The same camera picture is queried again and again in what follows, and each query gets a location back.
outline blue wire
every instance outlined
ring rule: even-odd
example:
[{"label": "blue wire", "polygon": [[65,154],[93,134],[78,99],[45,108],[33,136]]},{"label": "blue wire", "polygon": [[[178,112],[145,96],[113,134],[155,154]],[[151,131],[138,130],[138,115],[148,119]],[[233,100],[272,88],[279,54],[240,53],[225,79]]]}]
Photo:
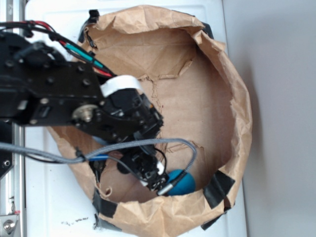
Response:
[{"label": "blue wire", "polygon": [[[86,60],[89,60],[90,62],[92,62],[92,60],[93,60],[93,57],[82,52],[81,50],[77,49],[76,47],[74,47],[73,45],[71,45],[69,43],[66,43],[65,48],[72,50],[73,52],[79,54],[81,57],[85,58]],[[99,63],[98,61],[94,61],[93,63],[100,68],[103,67],[103,65],[101,63]]]},{"label": "blue wire", "polygon": [[91,159],[89,159],[89,161],[99,161],[99,160],[105,160],[105,159],[108,159],[108,155],[106,154],[100,154],[100,155],[97,155]]}]

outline metal frame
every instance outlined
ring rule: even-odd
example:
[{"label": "metal frame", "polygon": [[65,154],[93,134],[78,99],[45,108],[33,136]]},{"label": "metal frame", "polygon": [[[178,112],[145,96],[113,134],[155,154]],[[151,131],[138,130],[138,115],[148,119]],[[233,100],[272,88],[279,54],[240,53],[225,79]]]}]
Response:
[{"label": "metal frame", "polygon": [[[23,20],[25,4],[26,0],[0,0],[0,21]],[[12,143],[24,146],[24,128],[14,124],[12,133]],[[14,167],[0,180],[0,236],[26,237],[24,157],[14,154],[13,163]]]}]

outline gray braided cable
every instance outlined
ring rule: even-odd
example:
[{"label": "gray braided cable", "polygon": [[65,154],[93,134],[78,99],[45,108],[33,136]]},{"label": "gray braided cable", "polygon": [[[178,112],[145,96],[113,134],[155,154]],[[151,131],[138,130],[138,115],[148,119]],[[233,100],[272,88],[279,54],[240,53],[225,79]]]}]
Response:
[{"label": "gray braided cable", "polygon": [[[158,143],[174,143],[174,142],[183,143],[187,145],[188,147],[190,147],[193,151],[192,158],[189,164],[187,165],[187,167],[184,169],[185,172],[188,172],[188,170],[193,165],[194,160],[196,159],[197,150],[192,143],[181,138],[147,139],[147,140],[140,140],[140,141],[117,143],[117,144],[99,148],[93,152],[88,153],[85,157],[87,160],[89,160],[99,154],[108,153],[108,152],[119,150],[119,149],[139,147],[139,146],[145,146],[145,145],[153,145],[153,144],[158,144]],[[48,158],[50,160],[54,160],[60,163],[67,163],[67,164],[75,164],[75,163],[80,163],[80,162],[85,161],[85,159],[82,157],[77,157],[75,159],[67,159],[67,158],[57,156],[48,152],[44,152],[44,151],[40,151],[40,150],[36,150],[32,148],[20,147],[20,146],[16,146],[9,143],[3,143],[3,142],[0,142],[0,150],[5,150],[5,151],[14,152],[14,153],[23,154],[23,155],[33,154],[36,156],[41,156],[44,158]]]}]

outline bolt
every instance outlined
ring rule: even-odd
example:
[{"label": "bolt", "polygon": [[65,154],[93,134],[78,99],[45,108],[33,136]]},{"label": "bolt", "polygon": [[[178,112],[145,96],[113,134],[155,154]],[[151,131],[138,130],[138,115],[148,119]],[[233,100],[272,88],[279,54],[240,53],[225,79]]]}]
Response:
[{"label": "bolt", "polygon": [[90,86],[90,85],[91,85],[91,82],[90,82],[89,79],[85,78],[85,79],[82,80],[82,84],[83,84],[84,86]]},{"label": "bolt", "polygon": [[7,233],[12,233],[12,231],[15,228],[15,223],[12,220],[7,220],[4,224],[3,224],[3,228]]},{"label": "bolt", "polygon": [[45,104],[47,104],[49,102],[49,100],[47,99],[47,98],[42,98],[41,100],[40,100],[40,103],[42,104],[42,105],[45,105]]},{"label": "bolt", "polygon": [[11,163],[10,163],[10,161],[6,160],[5,162],[3,162],[3,164],[4,164],[5,166],[9,166]]},{"label": "bolt", "polygon": [[32,119],[31,121],[30,121],[30,124],[37,124],[37,120],[36,119]]},{"label": "bolt", "polygon": [[14,62],[12,60],[7,60],[5,62],[5,65],[8,67],[8,68],[13,68],[14,66]]},{"label": "bolt", "polygon": [[48,84],[54,84],[55,78],[54,78],[54,77],[48,77],[48,78],[46,79],[46,82],[47,82]]},{"label": "bolt", "polygon": [[78,67],[77,67],[77,71],[78,71],[79,73],[83,73],[83,72],[84,72],[84,67],[83,67],[83,66],[78,66]]}]

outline paper bag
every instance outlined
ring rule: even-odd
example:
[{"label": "paper bag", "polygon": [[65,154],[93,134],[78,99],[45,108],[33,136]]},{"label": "paper bag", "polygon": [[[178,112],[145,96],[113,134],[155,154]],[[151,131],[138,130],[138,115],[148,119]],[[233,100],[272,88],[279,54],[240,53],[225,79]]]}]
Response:
[{"label": "paper bag", "polygon": [[[158,137],[184,138],[197,148],[190,169],[194,193],[157,197],[132,175],[106,162],[100,183],[88,163],[71,165],[103,224],[141,237],[175,237],[233,207],[251,144],[249,94],[224,52],[194,16],[142,5],[103,16],[91,15],[80,45],[117,75],[137,77],[164,117]],[[74,147],[88,153],[100,145],[74,127],[53,127],[62,155]],[[159,146],[167,172],[183,169],[190,149]],[[120,157],[118,152],[111,155]]]}]

